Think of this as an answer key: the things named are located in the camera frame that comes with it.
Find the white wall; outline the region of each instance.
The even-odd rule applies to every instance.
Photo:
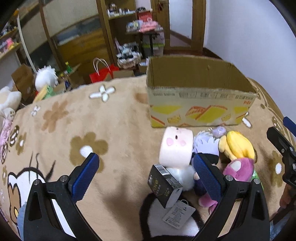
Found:
[[[0,62],[0,89],[8,86],[12,89],[14,84],[11,74],[20,66],[17,54],[10,54]]]
[[[136,0],[136,7],[145,7],[147,10],[149,10],[151,9],[151,2],[150,0]]]
[[[296,38],[269,0],[207,0],[204,47],[259,82],[296,122]]]
[[[191,39],[192,0],[169,0],[170,29]]]

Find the pink cheek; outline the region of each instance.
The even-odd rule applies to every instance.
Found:
[[[180,141],[180,145],[181,145],[181,146],[185,146],[185,145],[186,145],[186,142],[185,142],[184,140],[181,140],[181,141]]]
[[[172,138],[167,138],[167,145],[171,146],[172,144],[174,144],[174,140]]]

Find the white bag handle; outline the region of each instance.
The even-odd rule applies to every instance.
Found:
[[[111,71],[110,68],[109,68],[109,65],[106,62],[106,60],[104,60],[103,58],[94,58],[93,65],[94,65],[94,69],[98,73],[98,75],[99,75],[99,70],[98,70],[98,64],[99,63],[102,63],[103,65],[105,65],[109,69],[109,71]]]

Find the white pole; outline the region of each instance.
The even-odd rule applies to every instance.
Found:
[[[17,27],[18,27],[18,30],[19,30],[20,39],[21,39],[21,41],[22,41],[22,46],[24,47],[24,50],[25,50],[26,56],[27,56],[27,58],[28,58],[28,60],[29,60],[29,63],[30,63],[30,65],[31,65],[33,71],[34,71],[35,74],[36,74],[37,71],[36,71],[36,69],[35,69],[35,66],[34,66],[34,64],[33,64],[32,60],[31,60],[31,58],[30,58],[30,55],[29,55],[28,49],[27,49],[26,44],[25,44],[24,37],[23,37],[23,35],[22,35],[22,29],[21,29],[21,27],[20,27],[20,16],[19,16],[19,15],[17,16]]]

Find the yellow plush hair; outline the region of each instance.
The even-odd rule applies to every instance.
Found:
[[[231,161],[242,157],[255,158],[251,142],[237,131],[230,131],[222,136],[218,147]]]

